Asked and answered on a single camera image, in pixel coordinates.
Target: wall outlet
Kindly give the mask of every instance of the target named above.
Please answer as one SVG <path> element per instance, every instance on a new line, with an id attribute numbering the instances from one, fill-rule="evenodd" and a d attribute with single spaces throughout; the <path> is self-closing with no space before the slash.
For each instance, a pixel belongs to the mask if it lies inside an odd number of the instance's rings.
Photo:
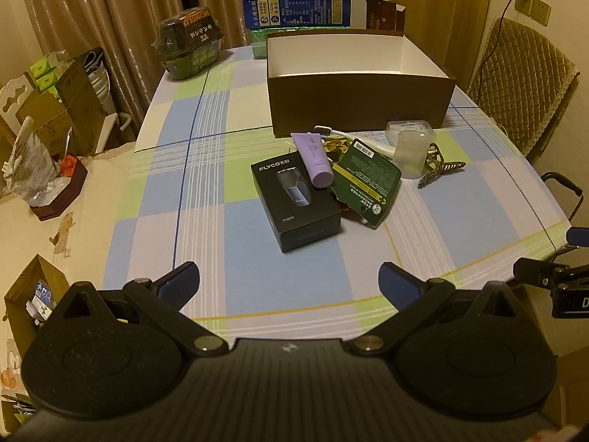
<path id="1" fill-rule="evenodd" d="M 515 0 L 515 11 L 529 16 L 532 12 L 532 0 Z"/>
<path id="2" fill-rule="evenodd" d="M 548 26 L 551 9 L 551 6 L 548 3 L 544 3 L 542 0 L 533 0 L 532 12 L 529 16 L 532 20 L 538 21 L 540 25 Z"/>

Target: tablecloth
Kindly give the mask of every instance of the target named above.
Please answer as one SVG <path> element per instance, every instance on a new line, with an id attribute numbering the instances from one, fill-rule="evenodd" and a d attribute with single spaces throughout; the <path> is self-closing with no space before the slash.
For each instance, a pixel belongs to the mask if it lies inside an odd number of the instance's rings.
<path id="1" fill-rule="evenodd" d="M 131 162 L 104 289 L 193 260 L 201 284 L 183 312 L 229 341 L 351 338 L 396 312 L 378 289 L 385 261 L 478 289 L 510 279 L 517 258 L 546 258 L 565 243 L 568 221 L 532 166 L 456 88 L 437 143 L 464 170 L 420 190 L 403 180 L 376 230 L 343 218 L 338 236 L 282 254 L 250 172 L 293 150 L 271 125 L 266 61 L 250 47 L 184 82 L 164 75 Z"/>

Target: metal screw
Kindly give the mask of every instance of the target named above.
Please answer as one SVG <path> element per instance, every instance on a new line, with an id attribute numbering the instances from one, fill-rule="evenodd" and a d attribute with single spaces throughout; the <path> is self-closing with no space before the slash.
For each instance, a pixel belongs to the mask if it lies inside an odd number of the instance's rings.
<path id="1" fill-rule="evenodd" d="M 354 345 L 361 351 L 372 352 L 382 349 L 385 341 L 379 336 L 360 336 L 354 341 Z"/>
<path id="2" fill-rule="evenodd" d="M 200 336 L 194 340 L 199 351 L 216 351 L 223 346 L 223 339 L 217 336 Z"/>

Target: chair backrest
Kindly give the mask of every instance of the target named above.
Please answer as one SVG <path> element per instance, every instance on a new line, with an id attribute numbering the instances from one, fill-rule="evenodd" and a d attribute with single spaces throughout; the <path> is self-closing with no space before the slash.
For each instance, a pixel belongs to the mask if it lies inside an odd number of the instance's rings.
<path id="1" fill-rule="evenodd" d="M 481 61 L 491 54 L 498 30 L 497 18 Z M 547 127 L 554 130 L 568 103 L 572 81 L 579 74 L 572 61 L 546 37 L 507 18 L 503 20 L 497 49 L 482 69 L 479 94 L 480 71 L 479 66 L 470 81 L 468 96 L 478 100 L 481 109 L 507 130 L 509 139 L 524 156 Z"/>
<path id="2" fill-rule="evenodd" d="M 21 130 L 17 111 L 33 93 L 35 87 L 35 82 L 28 73 L 25 73 L 19 78 L 11 79 L 0 90 L 0 117 L 15 135 L 18 135 Z"/>

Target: cream fabric cover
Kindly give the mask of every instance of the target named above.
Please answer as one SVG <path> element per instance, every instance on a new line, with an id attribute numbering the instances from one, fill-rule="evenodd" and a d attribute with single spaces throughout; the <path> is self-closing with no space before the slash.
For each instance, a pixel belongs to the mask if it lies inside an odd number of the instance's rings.
<path id="1" fill-rule="evenodd" d="M 497 41 L 499 18 L 494 22 L 482 61 Z M 480 66 L 467 90 L 477 101 Z M 498 125 L 524 156 L 546 131 L 541 145 L 558 124 L 579 74 L 575 65 L 550 41 L 525 25 L 504 18 L 501 39 L 482 72 L 478 105 Z"/>

